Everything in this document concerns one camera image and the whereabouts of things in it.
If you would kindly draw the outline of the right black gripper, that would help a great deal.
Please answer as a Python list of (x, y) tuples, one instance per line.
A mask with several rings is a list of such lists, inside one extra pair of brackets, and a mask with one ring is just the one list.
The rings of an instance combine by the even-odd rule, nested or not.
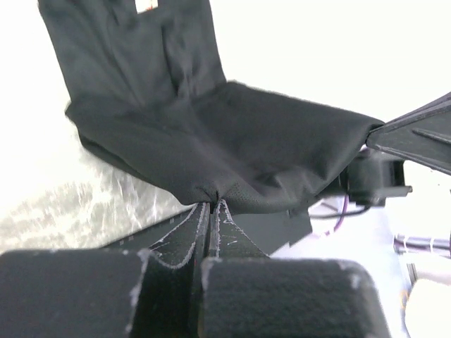
[(450, 174), (450, 134), (450, 94), (446, 94), (371, 131), (366, 145), (387, 154), (360, 154), (342, 172), (340, 184), (356, 205), (384, 207), (386, 199), (413, 191), (405, 184), (400, 158)]

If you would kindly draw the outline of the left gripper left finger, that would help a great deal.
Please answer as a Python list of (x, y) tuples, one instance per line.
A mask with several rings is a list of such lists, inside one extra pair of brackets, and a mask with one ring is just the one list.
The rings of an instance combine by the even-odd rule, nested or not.
[(202, 256), (209, 226), (209, 204), (197, 204), (168, 234), (151, 246), (150, 270), (193, 270)]

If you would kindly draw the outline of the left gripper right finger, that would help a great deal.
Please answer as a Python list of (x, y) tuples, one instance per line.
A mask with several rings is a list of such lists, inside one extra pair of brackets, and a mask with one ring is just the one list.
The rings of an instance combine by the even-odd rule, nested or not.
[(223, 199), (218, 201), (211, 217), (209, 256), (236, 259), (268, 258), (236, 225)]

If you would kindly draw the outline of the black t-shirt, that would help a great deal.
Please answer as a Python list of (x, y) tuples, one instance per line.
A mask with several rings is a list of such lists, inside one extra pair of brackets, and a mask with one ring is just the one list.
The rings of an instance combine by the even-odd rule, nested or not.
[(143, 13), (134, 1), (41, 1), (39, 12), (82, 145), (185, 205), (306, 206), (381, 125), (227, 80), (208, 1)]

